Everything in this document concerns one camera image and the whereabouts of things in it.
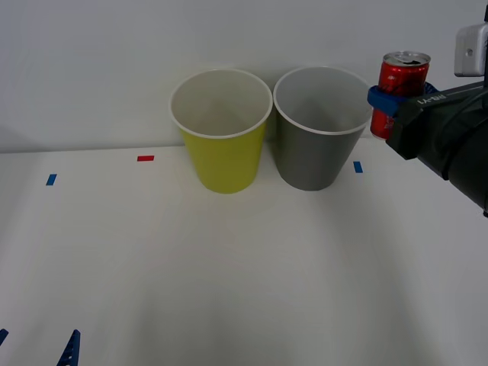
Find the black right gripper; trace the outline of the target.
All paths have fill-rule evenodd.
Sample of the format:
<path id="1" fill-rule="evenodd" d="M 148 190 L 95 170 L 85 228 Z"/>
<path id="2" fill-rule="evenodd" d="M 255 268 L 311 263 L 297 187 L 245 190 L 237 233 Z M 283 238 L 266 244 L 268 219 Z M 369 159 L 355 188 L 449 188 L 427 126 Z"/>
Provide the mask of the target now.
<path id="1" fill-rule="evenodd" d="M 422 97 L 409 99 L 369 88 L 374 110 L 397 115 L 387 145 L 404 159 L 428 154 L 446 159 L 487 121 L 487 87 L 482 83 L 438 92 L 429 82 Z"/>

